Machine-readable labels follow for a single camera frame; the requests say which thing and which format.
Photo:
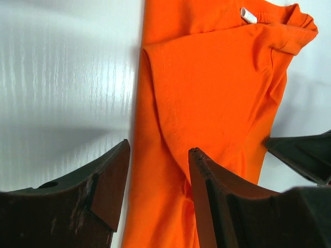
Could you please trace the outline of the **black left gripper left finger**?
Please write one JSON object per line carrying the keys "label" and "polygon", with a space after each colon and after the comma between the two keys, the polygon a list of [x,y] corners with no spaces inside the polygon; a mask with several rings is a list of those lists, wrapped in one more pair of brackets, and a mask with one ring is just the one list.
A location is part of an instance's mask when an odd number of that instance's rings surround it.
{"label": "black left gripper left finger", "polygon": [[1,247],[110,247],[130,159],[123,140],[38,188],[1,192]]}

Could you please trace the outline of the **orange t-shirt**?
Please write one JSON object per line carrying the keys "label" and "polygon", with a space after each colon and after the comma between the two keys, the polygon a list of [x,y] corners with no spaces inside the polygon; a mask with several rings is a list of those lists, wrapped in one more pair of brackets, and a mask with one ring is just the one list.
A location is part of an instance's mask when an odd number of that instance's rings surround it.
{"label": "orange t-shirt", "polygon": [[188,151],[258,183],[294,56],[318,34],[298,4],[146,1],[122,247],[198,247]]}

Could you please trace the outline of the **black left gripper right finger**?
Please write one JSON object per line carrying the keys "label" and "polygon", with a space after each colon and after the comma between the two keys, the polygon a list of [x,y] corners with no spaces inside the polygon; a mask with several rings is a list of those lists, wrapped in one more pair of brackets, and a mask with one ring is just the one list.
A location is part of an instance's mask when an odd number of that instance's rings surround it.
{"label": "black left gripper right finger", "polygon": [[262,188],[188,153],[200,247],[330,247],[330,187]]}

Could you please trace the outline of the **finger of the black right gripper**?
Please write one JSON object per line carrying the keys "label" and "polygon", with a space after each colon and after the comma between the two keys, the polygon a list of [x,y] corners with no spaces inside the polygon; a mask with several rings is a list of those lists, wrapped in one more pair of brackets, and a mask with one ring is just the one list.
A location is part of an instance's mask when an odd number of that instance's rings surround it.
{"label": "finger of the black right gripper", "polygon": [[319,135],[269,137],[268,152],[317,185],[330,185],[330,131]]}

